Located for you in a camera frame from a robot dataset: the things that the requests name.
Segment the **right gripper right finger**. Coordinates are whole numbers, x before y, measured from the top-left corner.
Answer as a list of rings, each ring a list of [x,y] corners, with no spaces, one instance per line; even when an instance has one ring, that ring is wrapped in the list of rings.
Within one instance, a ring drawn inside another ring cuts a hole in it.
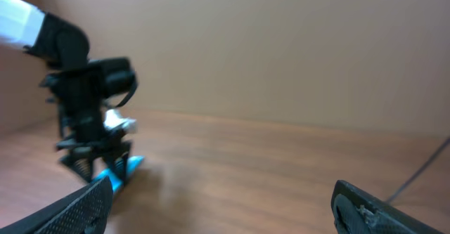
[[[336,182],[330,206],[339,234],[442,234],[344,180]]]

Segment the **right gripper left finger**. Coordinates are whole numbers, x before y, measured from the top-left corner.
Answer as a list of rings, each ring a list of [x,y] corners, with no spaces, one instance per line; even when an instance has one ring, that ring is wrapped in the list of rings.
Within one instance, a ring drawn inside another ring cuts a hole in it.
[[[5,226],[1,234],[103,234],[113,204],[108,177]]]

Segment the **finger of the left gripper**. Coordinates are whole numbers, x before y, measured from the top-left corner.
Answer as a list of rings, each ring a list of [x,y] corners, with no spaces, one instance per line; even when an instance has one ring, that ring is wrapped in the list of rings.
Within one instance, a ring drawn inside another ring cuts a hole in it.
[[[83,181],[90,183],[93,180],[94,163],[87,158],[75,158],[72,155],[65,155],[59,162],[72,172],[76,173]]]
[[[113,188],[121,188],[128,181],[128,159],[129,153],[123,153],[120,156],[107,155],[103,158],[110,177]]]

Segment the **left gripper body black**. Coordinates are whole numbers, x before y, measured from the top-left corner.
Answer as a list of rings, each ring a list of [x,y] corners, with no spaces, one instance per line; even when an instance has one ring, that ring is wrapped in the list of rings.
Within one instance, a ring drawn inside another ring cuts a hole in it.
[[[122,140],[125,129],[122,125],[107,128],[101,108],[106,106],[112,110],[106,99],[125,93],[117,107],[123,106],[132,97],[131,82],[42,82],[39,85],[49,89],[53,96],[48,101],[58,105],[61,141],[56,148],[68,150],[64,163],[74,164],[79,160],[92,163],[99,157],[106,164],[124,164],[128,160],[131,143]]]

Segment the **blue Galaxy smartphone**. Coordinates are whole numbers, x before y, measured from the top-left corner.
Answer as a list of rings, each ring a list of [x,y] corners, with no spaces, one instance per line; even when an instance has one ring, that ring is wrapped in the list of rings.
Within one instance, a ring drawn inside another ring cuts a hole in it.
[[[116,197],[121,192],[123,187],[126,186],[131,177],[137,172],[144,160],[145,157],[142,155],[131,156],[127,159],[126,164],[119,165],[119,174],[126,174],[125,181],[120,179],[118,175],[114,174],[111,168],[105,168],[93,178],[93,182],[97,182],[102,178],[108,177],[111,182],[113,196]]]

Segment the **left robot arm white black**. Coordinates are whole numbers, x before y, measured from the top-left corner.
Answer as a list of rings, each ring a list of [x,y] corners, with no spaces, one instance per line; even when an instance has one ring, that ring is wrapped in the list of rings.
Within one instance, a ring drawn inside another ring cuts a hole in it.
[[[77,26],[22,0],[1,0],[1,43],[45,61],[41,87],[58,106],[60,163],[87,183],[109,178],[117,192],[142,162],[132,157],[135,119],[122,117],[138,88],[126,57],[89,59],[89,40]]]

